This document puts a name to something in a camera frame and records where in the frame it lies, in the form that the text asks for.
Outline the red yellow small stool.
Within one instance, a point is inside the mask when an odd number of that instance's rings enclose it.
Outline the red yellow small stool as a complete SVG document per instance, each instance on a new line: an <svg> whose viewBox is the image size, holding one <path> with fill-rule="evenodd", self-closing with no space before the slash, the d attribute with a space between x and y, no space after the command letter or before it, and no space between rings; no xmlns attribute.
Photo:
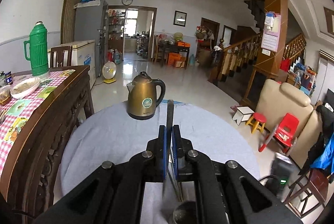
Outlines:
<svg viewBox="0 0 334 224"><path fill-rule="evenodd" d="M246 125L251 126L252 134L254 134L256 131L259 131L262 134L264 131L266 122L267 122L267 119L263 114L255 112L250 116L250 118L246 122Z"/></svg>

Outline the wooden dining chair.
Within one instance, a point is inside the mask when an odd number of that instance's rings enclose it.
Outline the wooden dining chair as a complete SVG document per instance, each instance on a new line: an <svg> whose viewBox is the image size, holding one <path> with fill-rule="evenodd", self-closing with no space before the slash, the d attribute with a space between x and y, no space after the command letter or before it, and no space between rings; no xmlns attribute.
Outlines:
<svg viewBox="0 0 334 224"><path fill-rule="evenodd" d="M72 46L58 46L50 49L50 68L69 67L72 62Z"/></svg>

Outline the framed wall picture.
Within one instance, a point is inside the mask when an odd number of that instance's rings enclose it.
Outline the framed wall picture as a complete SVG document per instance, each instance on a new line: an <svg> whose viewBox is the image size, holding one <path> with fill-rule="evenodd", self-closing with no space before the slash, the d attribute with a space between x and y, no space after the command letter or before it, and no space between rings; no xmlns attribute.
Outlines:
<svg viewBox="0 0 334 224"><path fill-rule="evenodd" d="M187 13L181 11L175 11L173 24L180 27L186 26Z"/></svg>

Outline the bronze electric kettle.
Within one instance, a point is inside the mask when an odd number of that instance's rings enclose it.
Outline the bronze electric kettle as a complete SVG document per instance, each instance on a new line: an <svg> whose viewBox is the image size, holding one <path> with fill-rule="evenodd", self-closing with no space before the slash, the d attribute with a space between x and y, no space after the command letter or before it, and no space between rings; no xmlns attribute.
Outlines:
<svg viewBox="0 0 334 224"><path fill-rule="evenodd" d="M134 119L147 120L154 116L165 95L165 83L152 79L145 71L127 84L127 113Z"/></svg>

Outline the dark side table with boxes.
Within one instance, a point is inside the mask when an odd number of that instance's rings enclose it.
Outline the dark side table with boxes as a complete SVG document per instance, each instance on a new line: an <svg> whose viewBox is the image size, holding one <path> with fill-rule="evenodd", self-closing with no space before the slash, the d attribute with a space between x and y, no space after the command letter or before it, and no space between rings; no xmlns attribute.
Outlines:
<svg viewBox="0 0 334 224"><path fill-rule="evenodd" d="M190 44L184 41L171 45L166 41L160 41L157 45L157 58L160 58L160 66L165 64L179 68L187 68L190 58Z"/></svg>

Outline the red checkered tablecloth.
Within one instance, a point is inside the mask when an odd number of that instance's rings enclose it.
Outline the red checkered tablecloth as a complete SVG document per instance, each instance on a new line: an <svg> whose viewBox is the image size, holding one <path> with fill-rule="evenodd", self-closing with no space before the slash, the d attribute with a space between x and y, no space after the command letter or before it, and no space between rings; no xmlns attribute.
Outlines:
<svg viewBox="0 0 334 224"><path fill-rule="evenodd" d="M43 80L30 95L22 99L13 98L7 105L1 107L1 110L5 110L5 120L1 123L1 170L18 134L33 112L74 72L74 70L51 72L50 77Z"/></svg>

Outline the grey refrigerator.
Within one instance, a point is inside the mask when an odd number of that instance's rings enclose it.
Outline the grey refrigerator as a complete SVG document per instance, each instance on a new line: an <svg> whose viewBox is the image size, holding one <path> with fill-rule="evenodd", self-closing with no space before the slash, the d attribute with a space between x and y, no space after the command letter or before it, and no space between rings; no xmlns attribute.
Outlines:
<svg viewBox="0 0 334 224"><path fill-rule="evenodd" d="M75 41L95 41L95 74L102 75L106 60L108 31L108 4L105 0L78 3L75 6Z"/></svg>

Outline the black-handled utensil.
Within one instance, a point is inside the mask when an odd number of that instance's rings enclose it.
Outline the black-handled utensil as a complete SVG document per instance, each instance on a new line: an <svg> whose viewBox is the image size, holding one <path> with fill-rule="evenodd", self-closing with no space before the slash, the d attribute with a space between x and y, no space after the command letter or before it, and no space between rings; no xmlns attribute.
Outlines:
<svg viewBox="0 0 334 224"><path fill-rule="evenodd" d="M168 185L171 185L176 199L181 202L183 201L182 187L176 180L174 173L174 159L173 159L173 117L174 117L174 102L169 99L167 102L167 113L166 113L166 127L164 134L164 182L162 188L162 194L164 195L168 190Z"/></svg>

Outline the metal utensil cup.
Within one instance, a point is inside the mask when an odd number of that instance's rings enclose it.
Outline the metal utensil cup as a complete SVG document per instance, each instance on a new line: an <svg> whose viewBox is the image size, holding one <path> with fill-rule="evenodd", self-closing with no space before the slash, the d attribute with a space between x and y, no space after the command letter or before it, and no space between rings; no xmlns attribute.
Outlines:
<svg viewBox="0 0 334 224"><path fill-rule="evenodd" d="M176 207L169 218L170 224L197 224L196 202L186 201Z"/></svg>

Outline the round wall clock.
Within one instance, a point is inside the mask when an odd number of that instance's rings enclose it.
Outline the round wall clock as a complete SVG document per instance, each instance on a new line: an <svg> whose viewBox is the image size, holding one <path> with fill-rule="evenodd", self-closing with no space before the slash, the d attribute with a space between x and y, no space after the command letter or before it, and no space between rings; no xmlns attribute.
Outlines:
<svg viewBox="0 0 334 224"><path fill-rule="evenodd" d="M121 1L124 6L130 6L133 3L133 0L122 0Z"/></svg>

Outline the white small step stool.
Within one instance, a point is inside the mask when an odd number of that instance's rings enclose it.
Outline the white small step stool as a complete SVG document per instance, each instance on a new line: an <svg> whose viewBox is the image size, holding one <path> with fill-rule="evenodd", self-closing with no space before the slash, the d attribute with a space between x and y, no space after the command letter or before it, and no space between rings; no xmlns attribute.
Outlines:
<svg viewBox="0 0 334 224"><path fill-rule="evenodd" d="M235 111L235 113L232 116L232 120L234 120L237 125L240 125L242 122L248 121L254 113L254 111L247 106L237 106L234 107L233 110Z"/></svg>

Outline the grey round tablecloth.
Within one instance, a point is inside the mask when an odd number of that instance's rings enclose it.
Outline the grey round tablecloth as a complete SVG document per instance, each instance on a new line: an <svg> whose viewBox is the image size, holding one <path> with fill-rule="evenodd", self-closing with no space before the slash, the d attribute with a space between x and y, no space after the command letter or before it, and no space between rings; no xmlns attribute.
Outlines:
<svg viewBox="0 0 334 224"><path fill-rule="evenodd" d="M148 120L131 118L122 102L107 107L74 130L66 145L59 168L61 191L68 194L104 161L127 162L142 152L147 142L158 136L160 125L166 124L167 103L161 103ZM259 179L259 166L253 149L225 120L215 114L185 103L174 106L173 123L193 148L214 161L235 160Z"/></svg>

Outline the green thermos flask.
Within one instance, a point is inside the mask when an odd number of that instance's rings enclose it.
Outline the green thermos flask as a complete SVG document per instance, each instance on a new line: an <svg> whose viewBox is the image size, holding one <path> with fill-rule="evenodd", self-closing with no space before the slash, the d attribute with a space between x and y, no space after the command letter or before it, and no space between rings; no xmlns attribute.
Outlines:
<svg viewBox="0 0 334 224"><path fill-rule="evenodd" d="M49 72L47 35L45 25L38 21L29 34L29 40L24 41L24 56L30 62L34 77Z"/></svg>

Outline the red plastic child chair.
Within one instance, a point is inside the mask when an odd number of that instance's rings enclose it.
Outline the red plastic child chair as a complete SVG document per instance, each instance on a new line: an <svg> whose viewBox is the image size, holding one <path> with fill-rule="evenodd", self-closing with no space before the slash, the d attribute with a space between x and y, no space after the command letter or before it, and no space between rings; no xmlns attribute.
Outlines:
<svg viewBox="0 0 334 224"><path fill-rule="evenodd" d="M258 152L264 151L272 139L276 139L282 146L284 155L289 156L293 146L297 142L296 130L299 120L291 113L286 113L282 121L275 125L274 129L265 137L264 143L258 149Z"/></svg>

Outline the wooden stair railing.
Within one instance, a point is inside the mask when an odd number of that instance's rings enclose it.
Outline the wooden stair railing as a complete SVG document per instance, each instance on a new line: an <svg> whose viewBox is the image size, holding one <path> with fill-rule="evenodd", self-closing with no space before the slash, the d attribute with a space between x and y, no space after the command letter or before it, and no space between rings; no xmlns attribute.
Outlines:
<svg viewBox="0 0 334 224"><path fill-rule="evenodd" d="M232 78L248 65L256 62L263 33L260 32L218 51L218 61L209 74L208 81L215 85Z"/></svg>

